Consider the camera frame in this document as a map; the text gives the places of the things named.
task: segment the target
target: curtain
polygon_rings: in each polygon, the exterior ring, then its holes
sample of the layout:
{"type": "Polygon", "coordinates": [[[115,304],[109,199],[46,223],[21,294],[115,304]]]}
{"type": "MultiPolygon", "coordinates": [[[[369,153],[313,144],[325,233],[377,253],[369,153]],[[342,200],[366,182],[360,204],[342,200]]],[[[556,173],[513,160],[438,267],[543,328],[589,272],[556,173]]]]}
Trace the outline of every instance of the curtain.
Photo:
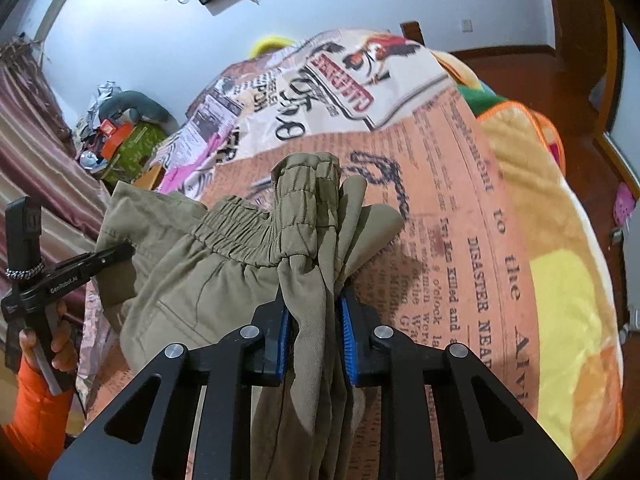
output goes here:
{"type": "MultiPolygon", "coordinates": [[[[0,46],[1,295],[9,286],[4,208],[25,195],[42,204],[40,246],[46,264],[93,250],[109,195],[74,160],[70,130],[31,45],[14,38],[0,46]]],[[[81,315],[83,292],[67,300],[70,310],[81,315]]]]}

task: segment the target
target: red-brown floor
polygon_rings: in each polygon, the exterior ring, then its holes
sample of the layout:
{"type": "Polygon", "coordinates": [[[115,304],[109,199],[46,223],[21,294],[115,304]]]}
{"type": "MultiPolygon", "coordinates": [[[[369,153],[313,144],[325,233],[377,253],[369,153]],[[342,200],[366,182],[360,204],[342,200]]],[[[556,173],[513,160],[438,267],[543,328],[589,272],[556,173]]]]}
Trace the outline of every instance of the red-brown floor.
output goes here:
{"type": "MultiPolygon", "coordinates": [[[[514,54],[465,60],[497,94],[545,114],[558,128],[566,155],[566,179],[591,219],[613,282],[618,319],[625,305],[621,248],[609,247],[614,228],[613,203],[620,182],[594,142],[597,112],[588,101],[590,88],[578,74],[549,54],[514,54]]],[[[623,346],[625,414],[640,401],[640,337],[623,346]]]]}

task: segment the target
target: person's left hand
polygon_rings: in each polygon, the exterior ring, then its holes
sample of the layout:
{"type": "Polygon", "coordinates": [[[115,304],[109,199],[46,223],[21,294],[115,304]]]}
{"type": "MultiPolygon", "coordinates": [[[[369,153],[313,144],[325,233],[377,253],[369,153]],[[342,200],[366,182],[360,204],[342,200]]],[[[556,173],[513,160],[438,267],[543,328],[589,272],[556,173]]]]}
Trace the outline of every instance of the person's left hand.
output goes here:
{"type": "MultiPolygon", "coordinates": [[[[66,312],[66,304],[61,300],[56,306],[58,316],[62,316],[66,312]]],[[[78,365],[78,352],[73,343],[69,339],[71,336],[71,324],[67,320],[60,322],[58,330],[53,334],[51,339],[51,350],[55,352],[55,357],[51,361],[51,366],[61,372],[71,372],[78,365]]],[[[20,348],[27,364],[40,372],[40,366],[33,354],[33,347],[38,341],[36,333],[31,328],[20,331],[20,348]]]]}

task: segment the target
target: finger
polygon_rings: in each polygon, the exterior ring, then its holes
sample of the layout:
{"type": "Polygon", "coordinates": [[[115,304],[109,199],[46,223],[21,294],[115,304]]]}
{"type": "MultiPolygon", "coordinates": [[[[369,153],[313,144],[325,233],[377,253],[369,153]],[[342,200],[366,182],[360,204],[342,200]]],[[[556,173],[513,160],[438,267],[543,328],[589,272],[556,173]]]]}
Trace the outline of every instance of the finger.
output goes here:
{"type": "Polygon", "coordinates": [[[58,301],[58,304],[56,305],[56,312],[58,313],[58,317],[62,317],[66,314],[66,303],[64,301],[58,301]]]}
{"type": "Polygon", "coordinates": [[[68,342],[65,347],[56,354],[51,362],[51,365],[61,372],[68,372],[73,370],[76,367],[76,363],[78,362],[78,354],[76,353],[76,349],[68,342]]]}
{"type": "Polygon", "coordinates": [[[20,348],[23,352],[31,351],[31,349],[35,346],[36,341],[36,333],[31,328],[25,328],[24,330],[20,330],[20,348]]]}
{"type": "Polygon", "coordinates": [[[51,340],[51,349],[56,354],[60,352],[69,341],[69,336],[71,336],[71,323],[64,320],[58,326],[58,330],[51,340]]]}

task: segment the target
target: khaki pants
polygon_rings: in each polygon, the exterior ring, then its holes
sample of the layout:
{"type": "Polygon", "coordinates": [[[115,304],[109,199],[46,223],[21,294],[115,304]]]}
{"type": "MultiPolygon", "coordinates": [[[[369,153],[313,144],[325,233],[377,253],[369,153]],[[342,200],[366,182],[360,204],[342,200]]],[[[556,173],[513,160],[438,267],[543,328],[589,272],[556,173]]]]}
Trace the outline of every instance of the khaki pants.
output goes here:
{"type": "Polygon", "coordinates": [[[136,254],[97,277],[102,306],[137,372],[172,342],[197,348],[248,324],[280,286],[298,329],[284,386],[260,394],[252,479],[341,479],[364,402],[344,381],[334,296],[402,219],[363,207],[366,181],[340,186],[329,153],[289,155],[271,177],[271,212],[237,196],[208,211],[118,184],[97,250],[128,240],[136,254]]]}

